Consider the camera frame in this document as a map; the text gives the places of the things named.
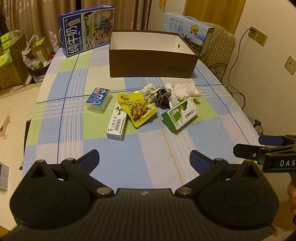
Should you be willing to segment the person's right hand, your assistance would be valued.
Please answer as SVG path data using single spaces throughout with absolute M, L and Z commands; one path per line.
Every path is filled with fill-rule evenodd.
M 296 225 L 296 187 L 295 185 L 293 185 L 292 181 L 288 185 L 287 194 L 288 194 L 288 202 L 290 205 L 290 211 L 292 214 L 294 214 L 292 221 L 293 221 L 293 224 Z

